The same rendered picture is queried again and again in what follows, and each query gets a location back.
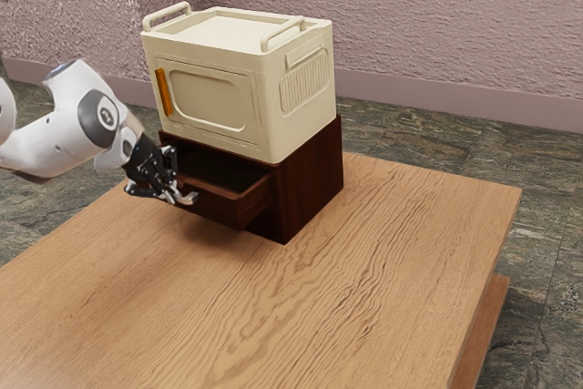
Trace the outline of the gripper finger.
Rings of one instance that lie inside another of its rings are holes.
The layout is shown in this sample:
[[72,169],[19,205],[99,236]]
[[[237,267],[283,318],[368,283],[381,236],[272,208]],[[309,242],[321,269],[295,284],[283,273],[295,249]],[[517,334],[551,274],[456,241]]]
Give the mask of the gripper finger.
[[178,172],[178,158],[176,149],[171,145],[167,145],[162,147],[160,152],[164,162],[164,180],[166,182],[175,181]]
[[197,191],[191,191],[188,194],[182,194],[178,188],[178,182],[173,181],[171,184],[164,186],[161,193],[157,196],[158,199],[166,201],[170,205],[186,205],[192,206],[199,200],[199,193]]

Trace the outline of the dark brown drawer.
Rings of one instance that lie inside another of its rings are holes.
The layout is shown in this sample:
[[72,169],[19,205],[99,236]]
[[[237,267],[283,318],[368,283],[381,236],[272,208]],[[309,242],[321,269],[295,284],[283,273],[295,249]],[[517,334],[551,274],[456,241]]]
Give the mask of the dark brown drawer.
[[183,210],[234,230],[244,230],[271,204],[271,176],[242,165],[207,166],[182,163],[178,181],[183,192],[197,192],[198,199]]

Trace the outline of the cream box with lid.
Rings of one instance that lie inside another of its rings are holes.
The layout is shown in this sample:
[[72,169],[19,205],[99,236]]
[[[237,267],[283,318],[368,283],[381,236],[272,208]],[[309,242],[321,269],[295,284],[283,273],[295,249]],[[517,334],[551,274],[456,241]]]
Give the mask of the cream box with lid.
[[180,2],[142,26],[167,134],[276,164],[336,117],[330,20]]

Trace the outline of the dark brown wooden cabinet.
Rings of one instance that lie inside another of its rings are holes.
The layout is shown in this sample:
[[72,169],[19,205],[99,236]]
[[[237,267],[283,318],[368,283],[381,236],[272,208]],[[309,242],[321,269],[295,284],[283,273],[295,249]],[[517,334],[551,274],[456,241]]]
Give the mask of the dark brown wooden cabinet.
[[159,132],[163,146],[178,153],[178,165],[242,165],[271,176],[272,201],[244,230],[280,244],[288,243],[343,189],[341,118],[337,116],[290,156],[270,164],[220,148]]

